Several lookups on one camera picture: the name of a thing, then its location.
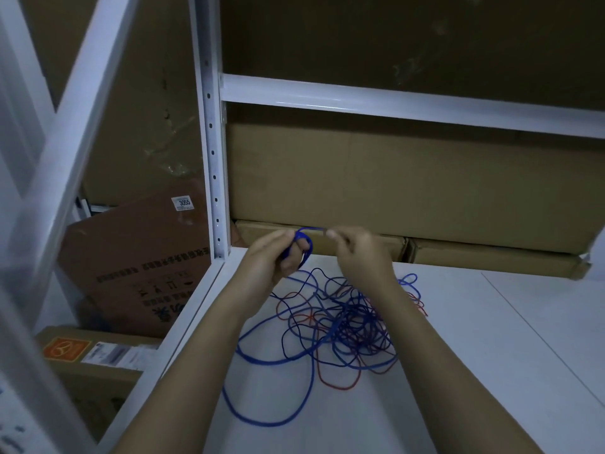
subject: sticker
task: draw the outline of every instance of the sticker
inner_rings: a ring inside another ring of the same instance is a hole
[[[182,212],[183,210],[193,210],[193,202],[189,196],[173,197],[172,203],[174,204],[174,208],[177,209],[177,212]]]
[[[42,354],[50,360],[76,361],[92,343],[92,341],[70,338],[55,338],[47,344]]]
[[[81,363],[145,371],[155,357],[156,348],[157,346],[125,346],[99,342]]]

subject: white label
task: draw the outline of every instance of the white label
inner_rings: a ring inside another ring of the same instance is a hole
[[[100,342],[86,354],[82,363],[145,371],[147,365],[154,359],[155,352],[154,346],[125,346]]]
[[[181,212],[183,210],[193,210],[193,202],[189,196],[173,197],[172,203],[174,204],[174,208],[177,209],[177,212]]]

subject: cable bundle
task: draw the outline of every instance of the cable bundle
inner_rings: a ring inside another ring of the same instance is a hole
[[[326,280],[322,285],[317,279],[319,273]],[[299,269],[288,279],[299,282],[301,284],[299,290],[284,297],[271,293],[270,297],[278,300],[275,315],[261,320],[240,336],[235,352],[248,363],[260,366],[278,366],[310,357],[311,379],[302,403],[295,412],[281,421],[256,421],[245,417],[235,409],[223,386],[223,397],[232,414],[239,420],[258,427],[283,426],[298,416],[313,389],[315,368],[318,378],[325,385],[337,390],[349,390],[355,387],[363,370],[384,374],[397,362],[397,355],[384,322],[368,299],[359,290],[353,288],[345,277],[328,277],[322,269],[316,267],[311,271]],[[427,315],[424,304],[420,301],[420,291],[413,285],[417,279],[416,274],[408,274],[399,279],[399,284],[408,288],[408,294],[418,309]],[[305,287],[313,289],[308,297],[302,294]],[[261,360],[246,354],[240,347],[242,342],[253,331],[269,321],[285,322],[285,330],[281,336],[284,358]],[[285,351],[284,340],[288,336],[294,336],[300,343],[301,351],[295,355],[288,355]],[[320,349],[327,348],[332,351],[336,361],[326,361],[321,358],[326,352],[320,354]],[[323,379],[320,365],[350,368],[357,371],[357,377],[349,386],[336,386]]]

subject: orange logo label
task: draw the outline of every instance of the orange logo label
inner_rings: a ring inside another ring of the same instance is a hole
[[[92,341],[55,338],[42,351],[50,360],[76,361]]]

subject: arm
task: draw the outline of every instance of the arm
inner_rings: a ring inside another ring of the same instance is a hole
[[[384,319],[441,454],[542,451],[460,361],[399,286],[388,253],[363,228],[335,228],[338,264]]]
[[[276,283],[296,271],[301,248],[294,231],[276,231],[246,252],[170,369],[128,426],[114,454],[198,454],[204,449],[216,402],[239,332]],[[291,245],[288,258],[278,261]]]

